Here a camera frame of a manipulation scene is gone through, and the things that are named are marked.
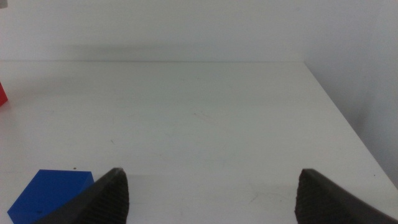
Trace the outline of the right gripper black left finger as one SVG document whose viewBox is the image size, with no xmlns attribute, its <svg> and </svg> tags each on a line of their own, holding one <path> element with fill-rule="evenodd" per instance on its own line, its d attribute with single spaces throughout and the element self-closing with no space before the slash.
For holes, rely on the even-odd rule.
<svg viewBox="0 0 398 224">
<path fill-rule="evenodd" d="M 122 168 L 113 168 L 82 193 L 36 223 L 126 224 L 128 213 L 127 176 Z"/>
</svg>

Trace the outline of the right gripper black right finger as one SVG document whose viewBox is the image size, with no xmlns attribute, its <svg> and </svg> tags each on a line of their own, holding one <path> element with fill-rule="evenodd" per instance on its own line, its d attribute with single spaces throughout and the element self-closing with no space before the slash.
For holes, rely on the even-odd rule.
<svg viewBox="0 0 398 224">
<path fill-rule="evenodd" d="M 299 224 L 397 224 L 315 169 L 300 173 L 294 212 Z"/>
</svg>

